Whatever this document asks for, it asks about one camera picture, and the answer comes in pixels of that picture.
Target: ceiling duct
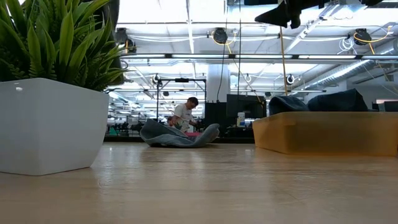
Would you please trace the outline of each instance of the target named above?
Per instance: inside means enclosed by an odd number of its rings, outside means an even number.
[[[398,54],[398,39],[394,39],[376,49],[376,55],[397,55]],[[349,65],[340,65],[329,72],[320,75],[316,80],[308,82],[305,85],[296,87],[300,90],[309,90],[318,86],[328,86],[336,84],[347,78],[351,78],[360,73],[371,70],[376,65],[375,60],[358,60]]]
[[[252,15],[260,15],[257,16],[257,20],[261,23],[265,24],[273,24],[277,26],[287,27],[285,23],[287,21],[292,20],[292,26],[296,28],[300,23],[300,18],[298,17],[301,13],[301,10],[304,9],[320,9],[327,6],[338,5],[336,11],[340,9],[350,10],[352,13],[355,13],[359,10],[365,9],[367,7],[373,8],[395,8],[398,3],[394,0],[389,2],[382,0],[306,0],[306,1],[290,1],[291,7],[288,10],[288,6],[283,6],[285,2],[282,4],[278,4],[278,0],[226,0],[227,13],[231,15],[235,15],[237,13],[240,14],[239,7],[241,8],[241,13],[246,16]]]

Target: white ceiling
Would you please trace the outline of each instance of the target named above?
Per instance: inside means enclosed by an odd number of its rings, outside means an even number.
[[[137,49],[138,54],[190,54],[192,50],[195,54],[222,54],[224,46],[215,44],[213,39],[206,38],[206,35],[207,33],[211,34],[216,27],[225,28],[225,22],[228,19],[227,34],[229,36],[228,40],[232,41],[229,45],[232,53],[238,54],[239,48],[241,48],[242,54],[281,53],[280,39],[277,38],[279,27],[254,22],[256,16],[275,6],[241,6],[240,13],[239,7],[230,6],[226,16],[223,0],[189,0],[189,3],[189,16],[192,22],[193,36],[192,46],[188,36],[189,25],[186,0],[121,0],[118,27],[127,28],[127,34],[139,47]],[[317,19],[323,10],[315,7],[304,10],[300,17],[302,25],[298,29],[283,28],[285,48],[306,28],[308,23]],[[348,33],[352,35],[357,28],[367,28],[373,39],[379,39],[386,34],[386,28],[383,26],[390,22],[393,22],[393,25],[398,22],[397,12],[398,9],[364,9],[352,13],[344,8],[327,20],[321,21],[302,41],[292,48],[289,54],[337,54],[341,52],[339,47],[341,39],[346,37]],[[239,19],[242,22],[241,34],[239,34]],[[374,43],[375,48],[395,38],[398,26],[393,26],[391,31],[394,33],[391,33],[386,39]],[[239,39],[234,39],[234,33],[238,37],[241,35],[241,46],[239,46],[239,41],[234,41]],[[358,54],[370,54],[367,45],[355,45],[354,49]],[[342,52],[341,54],[354,54],[354,52]],[[151,65],[162,66],[147,66],[147,60],[127,61],[132,66],[136,65],[136,67],[131,67],[131,70],[138,70],[147,80],[150,80],[155,74],[159,74],[162,78],[193,78],[193,64],[191,62],[176,62],[175,65],[166,65],[165,63],[172,63],[173,60],[151,59]],[[326,64],[288,63],[285,69],[286,73],[300,77],[298,82],[305,82],[338,65],[338,62]],[[231,63],[228,68],[231,71],[231,85],[237,84],[236,75],[238,74],[238,69],[236,65]],[[208,72],[208,64],[206,62],[196,62],[195,69],[197,78],[206,78]],[[241,71],[245,75],[248,73],[251,76],[250,83],[253,88],[281,88],[284,84],[283,78],[281,78],[283,68],[279,62],[242,63]],[[119,87],[150,88],[137,72],[129,72],[126,76],[133,79],[135,84],[130,83]],[[247,83],[241,79],[240,86],[246,89]],[[181,85],[179,83],[170,83],[167,88],[195,88],[195,84],[185,83]],[[130,100],[150,100],[150,97],[143,93],[119,92],[119,94]],[[199,98],[204,97],[204,93],[196,92],[195,94]],[[181,95],[181,93],[170,93],[169,98],[184,99],[186,97]]]

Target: green leaves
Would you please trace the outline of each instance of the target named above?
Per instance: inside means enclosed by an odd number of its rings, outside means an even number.
[[[32,77],[39,77],[44,72],[44,69],[42,66],[42,56],[40,54],[39,38],[37,38],[32,25],[30,25],[27,33],[27,43],[29,46],[30,68],[32,69],[31,74],[33,74]]]
[[[73,11],[73,21],[78,22],[82,15],[85,13],[87,7],[93,2],[83,2]]]
[[[102,91],[123,77],[113,25],[94,15],[108,2],[0,0],[0,82],[44,77]]]
[[[79,22],[78,26],[82,26],[87,19],[89,19],[91,16],[93,16],[94,12],[97,11],[99,8],[104,6],[106,3],[108,3],[109,0],[96,0],[92,4],[90,4],[87,9],[85,10],[84,16]]]
[[[60,33],[60,72],[63,73],[68,65],[70,52],[72,50],[73,42],[73,18],[72,12],[69,12],[65,18],[63,18]]]
[[[21,5],[18,0],[6,0],[8,9],[11,13],[12,18],[14,19],[15,26],[19,33],[22,36],[26,37],[27,35],[27,27],[26,27],[26,19],[24,16],[24,11],[22,10]]]

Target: ceiling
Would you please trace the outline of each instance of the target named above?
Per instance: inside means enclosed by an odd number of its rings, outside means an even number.
[[[254,18],[263,12],[275,8],[270,6],[244,6],[239,10],[239,1],[227,0],[120,0],[120,15],[118,28],[125,27],[130,39],[134,40],[137,54],[281,54],[280,28],[267,24],[258,24]],[[288,54],[371,54],[369,46],[352,45],[345,40],[357,28],[366,28],[377,49],[380,45],[394,39],[398,32],[398,9],[395,8],[364,8],[352,12],[352,7],[329,6],[323,9],[317,7],[306,9],[300,16],[301,26],[298,29],[282,28],[284,49]],[[226,27],[228,48],[218,45],[211,38],[211,33],[217,27]],[[118,96],[130,102],[154,102],[156,92],[139,93],[141,89],[151,89],[151,80],[155,74],[161,78],[206,78],[208,65],[221,63],[220,60],[172,60],[172,59],[125,59],[131,72],[126,78],[132,83],[126,83],[117,88],[128,89],[118,91]],[[307,61],[304,63],[287,61],[286,73],[299,77],[296,82],[309,82],[325,72],[346,62]],[[227,62],[231,72],[231,88],[237,86],[238,67]],[[280,60],[273,62],[243,62],[241,72],[250,76],[253,88],[281,89],[284,86],[283,67]],[[358,80],[364,74],[352,78]],[[240,79],[239,86],[247,89],[248,84]],[[164,100],[161,114],[170,115],[174,106],[171,104],[184,102],[188,96],[195,95],[204,101],[204,92],[195,83],[170,83],[165,89],[192,89],[196,92],[170,92],[170,99]],[[151,108],[153,105],[143,105],[141,108]],[[195,114],[201,114],[202,107]]]

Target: ceiling pipe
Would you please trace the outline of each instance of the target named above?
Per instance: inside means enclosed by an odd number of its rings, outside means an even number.
[[[154,86],[148,81],[148,79],[145,78],[144,74],[142,74],[142,72],[140,70],[138,70],[137,67],[133,67],[135,72],[141,77],[141,80],[144,81],[144,83],[146,85],[148,85],[149,87],[153,88]]]
[[[378,55],[397,55],[398,54],[398,39],[394,39],[376,49]],[[329,72],[320,75],[316,80],[310,82],[306,81],[305,85],[295,87],[299,90],[309,90],[318,86],[328,86],[336,84],[348,78],[351,78],[360,73],[371,70],[377,65],[375,60],[359,60],[349,65],[340,65]]]
[[[364,83],[364,82],[371,81],[371,80],[373,80],[375,78],[380,78],[380,77],[383,77],[385,75],[390,75],[390,74],[395,73],[395,72],[398,72],[398,68],[394,68],[394,69],[390,68],[389,70],[385,70],[385,71],[379,72],[379,73],[377,73],[375,75],[372,75],[372,77],[367,77],[367,78],[355,81],[355,82],[353,82],[353,84],[354,85],[358,85],[358,84],[361,84],[361,83]]]
[[[239,2],[241,5],[241,13],[244,14],[262,14],[270,11],[278,6],[278,4],[258,5],[258,6],[247,6],[244,4],[244,0],[226,0],[226,7],[224,9],[225,14],[234,14],[239,11]]]
[[[319,25],[322,21],[325,20],[325,18],[327,19],[329,16],[331,16],[332,14],[337,13],[341,8],[338,8],[339,5],[329,5],[328,7],[326,7],[326,9],[324,9],[319,15],[318,18],[314,21],[312,21],[311,24],[307,24],[305,26],[305,28],[298,33],[294,39],[289,43],[288,46],[286,46],[284,53],[288,53],[290,52],[297,44],[300,43],[301,40],[303,40],[312,30],[314,30],[316,28],[317,25]],[[264,66],[264,68],[262,69],[261,74],[259,75],[259,77],[262,76],[263,72],[266,71],[266,68],[270,66],[270,64],[266,64],[266,66]],[[251,83],[254,83],[257,80],[257,77],[254,77],[251,80]]]
[[[191,54],[195,53],[195,49],[193,46],[193,31],[192,31],[192,21],[191,21],[191,15],[190,15],[190,3],[189,0],[187,0],[187,17],[188,17],[188,36],[189,36],[189,47],[191,49]]]

